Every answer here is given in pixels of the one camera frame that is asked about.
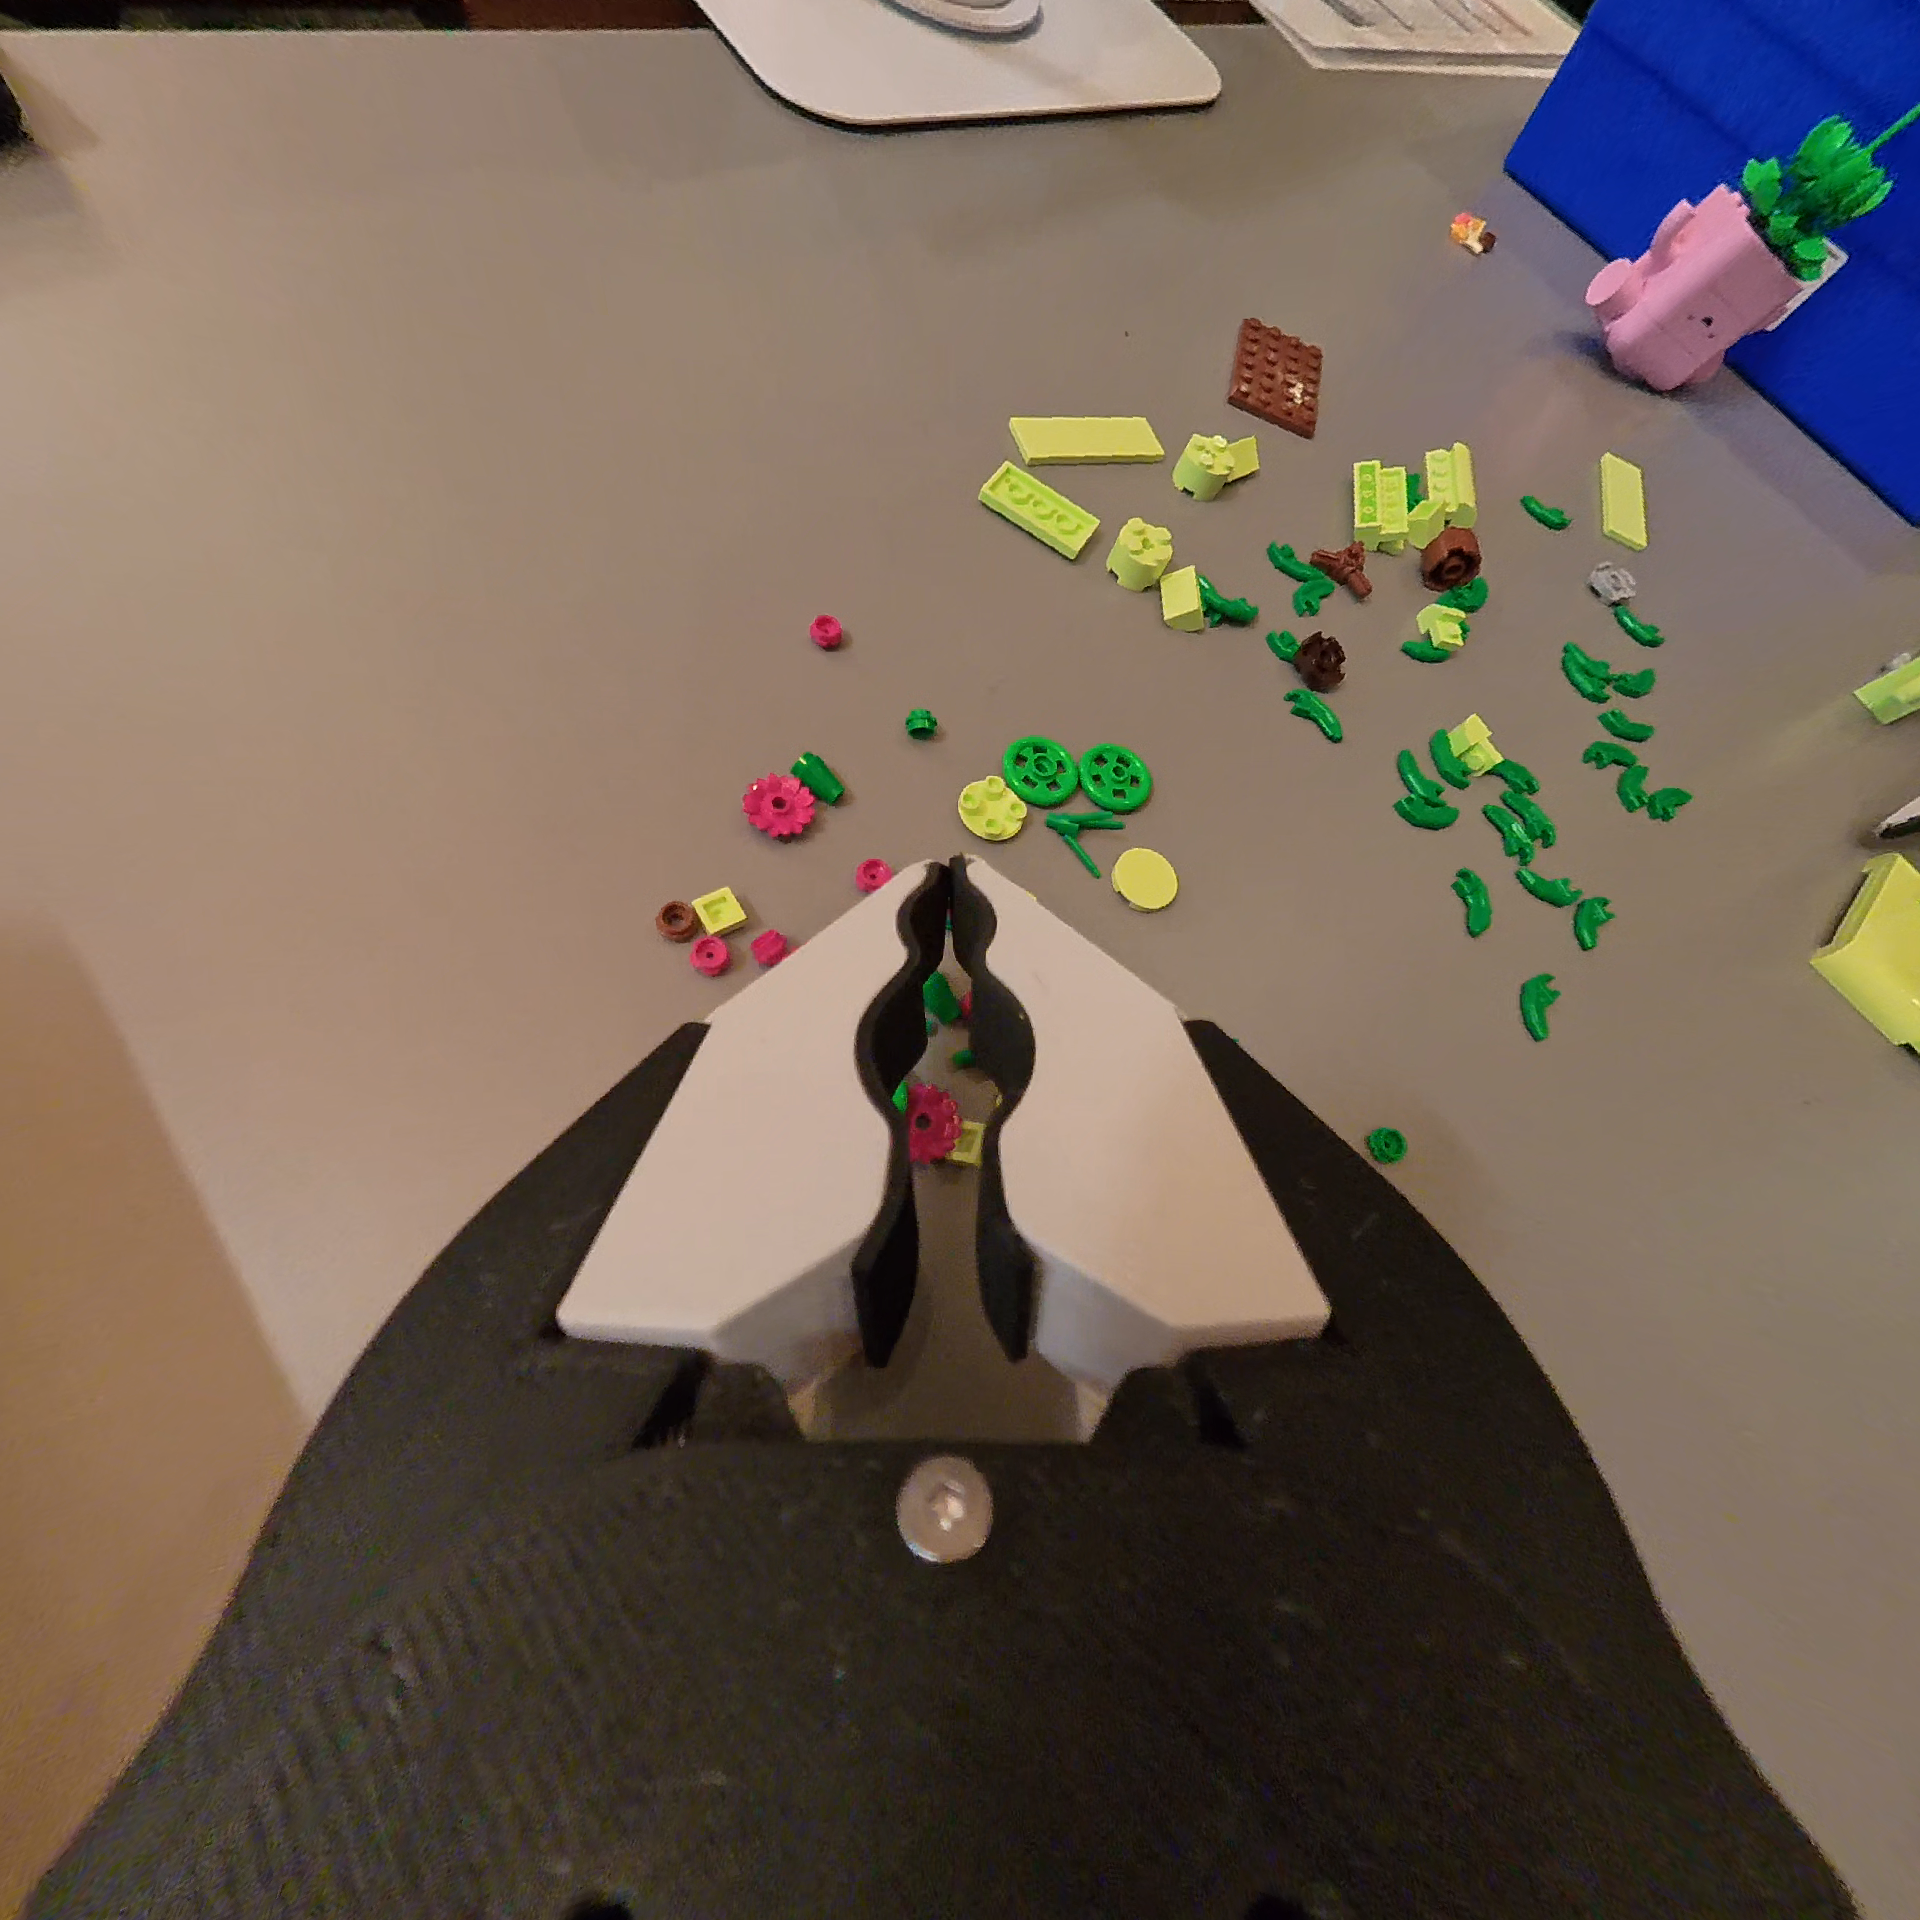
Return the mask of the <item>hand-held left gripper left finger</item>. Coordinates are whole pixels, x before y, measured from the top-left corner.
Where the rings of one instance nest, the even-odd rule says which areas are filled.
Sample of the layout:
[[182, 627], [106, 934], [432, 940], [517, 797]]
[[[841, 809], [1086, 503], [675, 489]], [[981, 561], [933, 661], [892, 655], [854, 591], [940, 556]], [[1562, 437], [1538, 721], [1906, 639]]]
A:
[[918, 1270], [893, 1093], [925, 1046], [948, 900], [948, 865], [912, 862], [706, 1021], [563, 1332], [753, 1363], [787, 1388], [893, 1356]]

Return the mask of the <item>pile of small flower pieces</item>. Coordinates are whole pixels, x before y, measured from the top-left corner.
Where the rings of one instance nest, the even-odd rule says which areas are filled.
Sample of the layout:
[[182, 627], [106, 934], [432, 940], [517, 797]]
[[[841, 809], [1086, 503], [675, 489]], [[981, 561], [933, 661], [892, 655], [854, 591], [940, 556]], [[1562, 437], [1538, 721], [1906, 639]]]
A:
[[[700, 923], [691, 902], [668, 902], [657, 915], [662, 934], [689, 936], [689, 963], [702, 976], [721, 976], [731, 969], [730, 936], [700, 940]], [[960, 1027], [972, 1019], [972, 993], [960, 993], [948, 974], [938, 967], [922, 985], [925, 1035], [933, 1039], [945, 1027]], [[893, 1091], [893, 1105], [908, 1120], [908, 1156], [914, 1164], [950, 1161], [963, 1165], [981, 1164], [981, 1120], [966, 1120], [954, 1093], [912, 1079], [900, 1079]]]

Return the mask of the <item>brown studded plate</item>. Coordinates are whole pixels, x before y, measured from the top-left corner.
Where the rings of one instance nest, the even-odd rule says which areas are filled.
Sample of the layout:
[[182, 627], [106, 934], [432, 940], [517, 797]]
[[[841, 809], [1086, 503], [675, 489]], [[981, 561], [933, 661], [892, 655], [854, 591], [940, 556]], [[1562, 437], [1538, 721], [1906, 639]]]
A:
[[1233, 352], [1228, 404], [1312, 440], [1316, 431], [1325, 357], [1324, 347], [1283, 327], [1246, 317]]

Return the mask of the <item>white keyboard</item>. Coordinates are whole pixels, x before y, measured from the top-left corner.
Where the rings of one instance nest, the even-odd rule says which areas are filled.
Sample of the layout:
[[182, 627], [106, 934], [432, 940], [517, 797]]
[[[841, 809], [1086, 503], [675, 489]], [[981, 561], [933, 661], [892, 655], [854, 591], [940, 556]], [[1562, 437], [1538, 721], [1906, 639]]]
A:
[[1578, 23], [1545, 3], [1254, 3], [1310, 65], [1548, 80]]

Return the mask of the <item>white monitor stand base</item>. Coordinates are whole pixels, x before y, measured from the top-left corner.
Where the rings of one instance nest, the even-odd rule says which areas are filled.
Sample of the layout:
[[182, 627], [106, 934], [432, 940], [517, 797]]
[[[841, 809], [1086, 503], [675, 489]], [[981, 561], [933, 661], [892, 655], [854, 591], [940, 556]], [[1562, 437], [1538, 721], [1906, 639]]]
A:
[[704, 3], [788, 105], [844, 127], [1206, 108], [1213, 61], [1152, 3]]

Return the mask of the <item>scatter of green leaf pieces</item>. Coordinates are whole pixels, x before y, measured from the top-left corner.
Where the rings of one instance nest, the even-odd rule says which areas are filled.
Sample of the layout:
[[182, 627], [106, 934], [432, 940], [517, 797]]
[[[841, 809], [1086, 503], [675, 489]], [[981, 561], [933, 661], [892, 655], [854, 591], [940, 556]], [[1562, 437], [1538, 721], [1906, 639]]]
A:
[[[1572, 523], [1568, 511], [1533, 494], [1522, 494], [1520, 507], [1550, 533], [1566, 533]], [[1268, 565], [1291, 580], [1290, 603], [1297, 624], [1318, 613], [1332, 589], [1339, 587], [1291, 544], [1268, 542], [1264, 553]], [[1252, 603], [1244, 606], [1238, 598], [1220, 596], [1204, 576], [1200, 576], [1200, 584], [1206, 596], [1206, 622], [1249, 624], [1258, 614], [1258, 608], [1250, 609]], [[1485, 600], [1485, 591], [1482, 573], [1469, 584], [1441, 593], [1430, 591], [1430, 600], [1451, 600], [1472, 614]], [[1633, 641], [1649, 648], [1664, 641], [1664, 633], [1645, 624], [1633, 606], [1608, 609]], [[1266, 644], [1275, 659], [1291, 664], [1301, 637], [1305, 635], [1293, 631], [1270, 631]], [[1402, 651], [1405, 659], [1428, 664], [1441, 664], [1457, 654], [1457, 648], [1451, 654], [1434, 651], [1421, 635], [1405, 639]], [[1694, 792], [1680, 783], [1656, 783], [1651, 780], [1651, 765], [1642, 747], [1653, 740], [1657, 729], [1619, 708], [1621, 700], [1640, 702], [1656, 689], [1657, 671], [1653, 664], [1637, 671], [1613, 669], [1578, 641], [1564, 647], [1560, 664], [1576, 695], [1603, 707], [1595, 716], [1601, 736], [1581, 750], [1581, 763], [1616, 777], [1616, 799], [1625, 811], [1651, 822], [1668, 822], [1694, 799]], [[1344, 739], [1342, 720], [1328, 704], [1328, 695], [1314, 695], [1307, 686], [1301, 686], [1288, 693], [1288, 708], [1314, 724], [1325, 740], [1339, 742]], [[1444, 832], [1461, 817], [1462, 801], [1478, 799], [1478, 815], [1499, 835], [1504, 860], [1526, 899], [1550, 905], [1557, 915], [1566, 912], [1576, 947], [1581, 952], [1595, 950], [1601, 933], [1616, 919], [1616, 909], [1609, 896], [1584, 892], [1572, 877], [1553, 875], [1538, 863], [1544, 853], [1557, 848], [1557, 822], [1538, 801], [1538, 777], [1506, 755], [1490, 775], [1461, 781], [1462, 767], [1449, 751], [1446, 731], [1449, 727], [1443, 727], [1428, 736], [1426, 761], [1420, 761], [1416, 751], [1396, 755], [1402, 792], [1395, 797], [1395, 814], [1420, 832]], [[1461, 865], [1451, 877], [1451, 893], [1461, 905], [1467, 934], [1478, 940], [1488, 933], [1498, 917], [1490, 881], [1472, 865]], [[1520, 1021], [1533, 1043], [1550, 1037], [1557, 1000], [1562, 1000], [1562, 992], [1553, 971], [1538, 971], [1520, 982]]]

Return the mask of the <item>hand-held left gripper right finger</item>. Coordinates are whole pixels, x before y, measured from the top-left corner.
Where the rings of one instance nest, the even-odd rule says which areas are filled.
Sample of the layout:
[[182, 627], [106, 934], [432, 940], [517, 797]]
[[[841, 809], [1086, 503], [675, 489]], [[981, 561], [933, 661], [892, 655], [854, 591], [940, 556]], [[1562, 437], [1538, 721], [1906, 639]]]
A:
[[981, 1301], [1013, 1358], [1072, 1385], [1072, 1431], [1137, 1368], [1318, 1337], [1328, 1296], [1173, 1000], [972, 855], [950, 862], [950, 940], [1004, 1094]]

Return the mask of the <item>blue plastic bin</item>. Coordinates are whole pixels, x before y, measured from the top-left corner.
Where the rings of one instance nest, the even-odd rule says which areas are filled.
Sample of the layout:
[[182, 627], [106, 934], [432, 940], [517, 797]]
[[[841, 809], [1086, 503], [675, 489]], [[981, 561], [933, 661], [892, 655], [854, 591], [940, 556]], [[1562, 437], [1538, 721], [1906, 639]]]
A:
[[[1604, 255], [1668, 206], [1790, 156], [1812, 123], [1874, 136], [1917, 99], [1915, 3], [1598, 3], [1506, 172]], [[1850, 263], [1733, 367], [1906, 521], [1917, 521], [1917, 132], [1878, 157], [1888, 203]]]

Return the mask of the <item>pink brick flower pot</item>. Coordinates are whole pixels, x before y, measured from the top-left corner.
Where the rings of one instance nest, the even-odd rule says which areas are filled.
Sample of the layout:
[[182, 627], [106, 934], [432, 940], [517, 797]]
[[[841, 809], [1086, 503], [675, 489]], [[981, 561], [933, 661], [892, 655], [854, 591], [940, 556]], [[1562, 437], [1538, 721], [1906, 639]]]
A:
[[1878, 208], [1890, 179], [1878, 150], [1917, 119], [1872, 139], [1828, 117], [1788, 160], [1750, 160], [1700, 203], [1678, 201], [1649, 249], [1609, 260], [1587, 291], [1609, 359], [1674, 392], [1712, 376], [1742, 337], [1766, 331], [1796, 283], [1817, 275], [1825, 237]]

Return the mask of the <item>wide lime flat tile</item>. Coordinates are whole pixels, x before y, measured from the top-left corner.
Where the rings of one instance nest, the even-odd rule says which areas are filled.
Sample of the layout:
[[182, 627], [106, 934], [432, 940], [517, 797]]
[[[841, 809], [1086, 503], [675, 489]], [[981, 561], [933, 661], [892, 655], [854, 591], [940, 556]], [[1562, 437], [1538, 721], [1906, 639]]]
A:
[[1142, 415], [1011, 415], [1008, 430], [1027, 465], [1156, 464], [1166, 457]]

